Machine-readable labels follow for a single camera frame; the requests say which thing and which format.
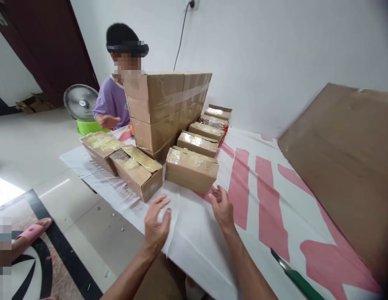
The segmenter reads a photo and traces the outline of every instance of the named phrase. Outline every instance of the white floor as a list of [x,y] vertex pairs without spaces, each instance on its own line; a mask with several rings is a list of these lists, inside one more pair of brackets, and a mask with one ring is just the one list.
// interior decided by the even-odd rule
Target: white floor
[[0,117],[0,205],[34,189],[104,292],[144,237],[59,159],[80,137],[65,109]]

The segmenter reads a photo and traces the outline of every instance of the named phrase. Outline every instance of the black cable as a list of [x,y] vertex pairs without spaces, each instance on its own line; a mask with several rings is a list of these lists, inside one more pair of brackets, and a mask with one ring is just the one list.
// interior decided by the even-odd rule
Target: black cable
[[177,50],[177,55],[176,55],[176,60],[174,61],[173,71],[174,71],[174,69],[176,68],[177,57],[179,56],[179,52],[180,52],[181,39],[183,38],[184,23],[186,22],[186,15],[187,15],[187,10],[188,10],[188,8],[189,8],[190,2],[187,3],[187,6],[186,6],[186,13],[184,14],[184,21],[183,21],[183,28],[181,29],[181,36],[180,36],[179,50]]

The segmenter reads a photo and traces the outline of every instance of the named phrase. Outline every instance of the black hair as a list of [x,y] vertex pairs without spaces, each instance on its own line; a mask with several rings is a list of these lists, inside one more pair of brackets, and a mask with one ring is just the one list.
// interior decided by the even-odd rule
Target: black hair
[[123,45],[126,42],[138,42],[137,34],[126,24],[115,23],[106,31],[106,46]]

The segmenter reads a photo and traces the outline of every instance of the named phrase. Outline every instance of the child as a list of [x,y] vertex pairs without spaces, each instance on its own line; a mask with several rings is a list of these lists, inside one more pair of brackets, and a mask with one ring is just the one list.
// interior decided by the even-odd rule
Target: child
[[94,117],[102,128],[116,130],[130,123],[121,73],[124,70],[141,70],[141,57],[146,56],[149,49],[123,23],[109,26],[106,31],[106,48],[114,61],[115,72],[105,79],[99,89]]

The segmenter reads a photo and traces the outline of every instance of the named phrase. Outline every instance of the green knife handle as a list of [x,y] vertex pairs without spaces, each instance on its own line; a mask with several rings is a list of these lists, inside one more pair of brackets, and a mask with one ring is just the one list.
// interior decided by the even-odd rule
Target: green knife handle
[[324,300],[323,297],[300,275],[299,272],[294,270],[287,270],[287,276],[292,282],[300,289],[300,291],[309,300]]

